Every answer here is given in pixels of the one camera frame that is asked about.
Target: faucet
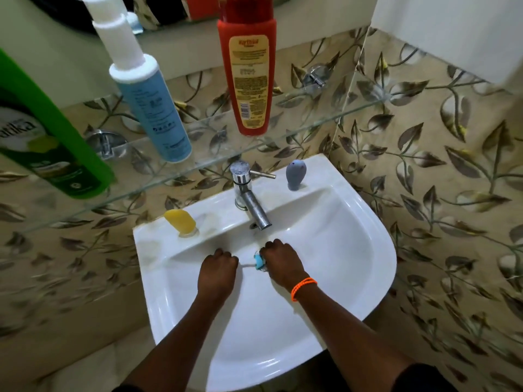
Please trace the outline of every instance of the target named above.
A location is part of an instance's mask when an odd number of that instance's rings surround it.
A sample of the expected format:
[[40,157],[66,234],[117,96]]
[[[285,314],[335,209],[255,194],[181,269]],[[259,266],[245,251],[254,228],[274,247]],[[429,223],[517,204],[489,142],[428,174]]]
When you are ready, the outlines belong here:
[[260,230],[270,227],[272,223],[252,192],[251,175],[268,177],[270,179],[275,179],[276,175],[251,170],[249,163],[243,160],[232,163],[230,171],[234,182],[234,193],[236,195],[234,203],[236,207],[240,210],[251,212]]

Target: sink basin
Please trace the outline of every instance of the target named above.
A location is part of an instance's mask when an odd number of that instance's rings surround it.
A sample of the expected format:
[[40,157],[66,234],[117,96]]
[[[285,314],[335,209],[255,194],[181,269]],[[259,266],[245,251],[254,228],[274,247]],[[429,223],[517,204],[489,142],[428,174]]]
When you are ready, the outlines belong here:
[[392,284],[396,252],[383,224],[323,155],[305,161],[300,190],[277,178],[253,181],[272,227],[259,231],[228,190],[190,205],[199,234],[180,238],[162,217],[134,229],[154,340],[180,321],[197,293],[203,259],[218,247],[238,256],[234,291],[214,321],[189,387],[248,388],[295,368],[325,349],[298,303],[267,272],[249,267],[266,241],[290,243],[323,291],[363,320]]

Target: orange bracelet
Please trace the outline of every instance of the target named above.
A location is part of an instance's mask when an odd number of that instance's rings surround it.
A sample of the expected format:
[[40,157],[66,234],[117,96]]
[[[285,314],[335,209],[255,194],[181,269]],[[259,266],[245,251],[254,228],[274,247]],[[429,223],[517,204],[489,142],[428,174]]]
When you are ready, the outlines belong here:
[[294,298],[294,296],[296,295],[296,292],[302,287],[302,286],[305,286],[305,285],[308,285],[310,283],[316,283],[318,284],[314,279],[312,279],[311,277],[308,277],[308,278],[305,278],[303,281],[301,281],[300,283],[298,283],[291,291],[291,300],[296,302],[297,300]]

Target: green shampoo bottle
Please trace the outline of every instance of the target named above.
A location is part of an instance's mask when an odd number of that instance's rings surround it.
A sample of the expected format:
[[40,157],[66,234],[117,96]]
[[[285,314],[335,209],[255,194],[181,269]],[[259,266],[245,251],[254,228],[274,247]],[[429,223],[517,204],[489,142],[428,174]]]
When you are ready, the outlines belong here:
[[111,168],[2,49],[0,153],[72,198],[95,197],[114,180]]

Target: red shampoo bottle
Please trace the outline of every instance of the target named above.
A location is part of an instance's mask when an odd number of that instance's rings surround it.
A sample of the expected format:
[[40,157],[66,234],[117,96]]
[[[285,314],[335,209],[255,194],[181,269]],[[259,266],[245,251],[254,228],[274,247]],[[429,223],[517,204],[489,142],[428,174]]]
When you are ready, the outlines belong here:
[[272,0],[219,0],[218,31],[232,107],[242,135],[267,131],[276,56]]

